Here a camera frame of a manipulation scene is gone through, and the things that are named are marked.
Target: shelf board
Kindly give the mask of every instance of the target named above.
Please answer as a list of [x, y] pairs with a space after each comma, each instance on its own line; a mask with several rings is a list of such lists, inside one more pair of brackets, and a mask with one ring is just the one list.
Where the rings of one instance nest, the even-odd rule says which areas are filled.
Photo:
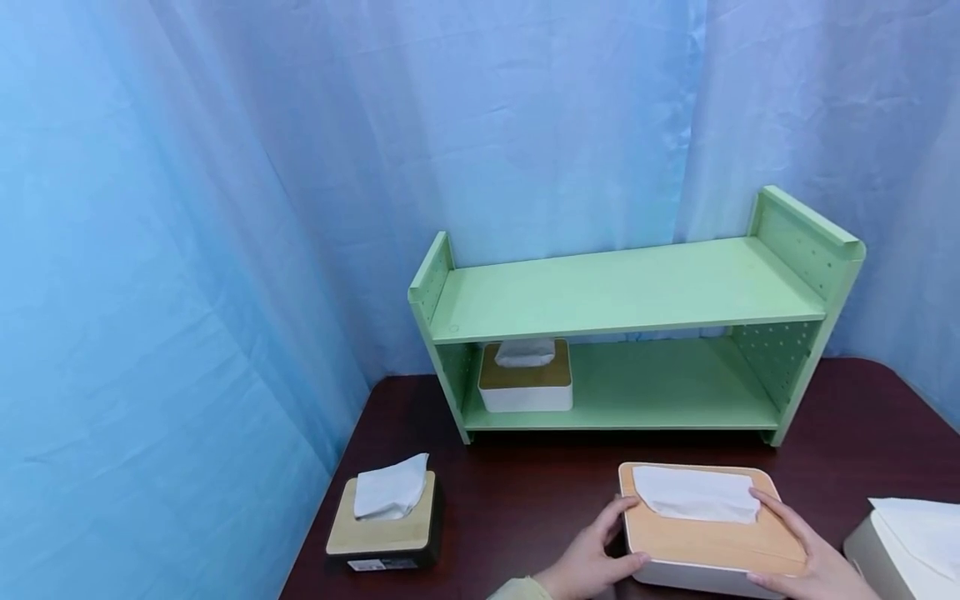
[[[476, 352], [479, 361], [480, 352]], [[489, 413], [474, 364], [467, 430], [777, 429], [780, 414], [729, 337], [570, 346], [573, 409]]]
[[436, 344], [820, 321], [826, 310], [753, 237], [579, 254], [449, 273]]

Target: wooden lid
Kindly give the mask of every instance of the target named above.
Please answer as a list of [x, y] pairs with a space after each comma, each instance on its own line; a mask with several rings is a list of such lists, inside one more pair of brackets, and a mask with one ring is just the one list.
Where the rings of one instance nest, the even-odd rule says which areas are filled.
[[481, 390], [506, 390], [511, 388], [565, 388], [570, 378], [570, 350], [566, 340], [555, 340], [553, 360], [542, 367], [507, 369], [496, 364], [499, 344], [487, 344], [483, 348], [480, 364]]
[[398, 550], [420, 550], [430, 541], [430, 511], [433, 509], [432, 470], [426, 472], [426, 486], [420, 502], [410, 514], [396, 520], [359, 521], [353, 516], [357, 493], [354, 477], [344, 486], [333, 529], [326, 542], [327, 554], [365, 554]]
[[[692, 468], [747, 475], [754, 487], [779, 498], [773, 480], [756, 468], [698, 467], [624, 463], [620, 465], [623, 495], [638, 495], [634, 467]], [[722, 523], [670, 518], [653, 512], [642, 501], [624, 514], [627, 544], [631, 552], [647, 552], [654, 561], [705, 564], [745, 571], [800, 575], [806, 554], [800, 541], [770, 509], [761, 506], [756, 523]]]

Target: dark wooden table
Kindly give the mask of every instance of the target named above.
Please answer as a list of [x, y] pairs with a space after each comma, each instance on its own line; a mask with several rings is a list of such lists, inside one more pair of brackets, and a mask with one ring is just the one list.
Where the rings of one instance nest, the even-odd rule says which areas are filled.
[[[328, 564], [344, 483], [424, 451], [448, 502], [440, 564], [376, 573]], [[617, 491], [624, 461], [762, 468], [835, 545], [869, 512], [868, 496], [960, 502], [960, 436], [893, 372], [865, 360], [821, 363], [779, 450], [750, 432], [491, 432], [463, 446], [436, 377], [391, 377], [371, 393], [281, 597], [486, 598], [553, 562]], [[706, 597], [634, 581], [614, 593]]]

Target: sleeve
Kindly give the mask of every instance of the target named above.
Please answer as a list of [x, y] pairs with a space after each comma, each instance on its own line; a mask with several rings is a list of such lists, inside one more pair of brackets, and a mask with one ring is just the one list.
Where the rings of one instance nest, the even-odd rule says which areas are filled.
[[552, 598], [545, 589], [540, 587], [540, 584], [527, 577], [511, 579], [488, 600], [552, 600]]

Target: desk shelf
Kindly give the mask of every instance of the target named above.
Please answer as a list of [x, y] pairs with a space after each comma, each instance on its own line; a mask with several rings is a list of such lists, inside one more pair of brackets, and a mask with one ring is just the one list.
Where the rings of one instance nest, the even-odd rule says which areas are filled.
[[[468, 443], [495, 429], [754, 429], [779, 445], [865, 255], [776, 187], [745, 237], [454, 268], [437, 235], [408, 292]], [[489, 413], [479, 343], [724, 326], [718, 338], [573, 344], [573, 409]]]

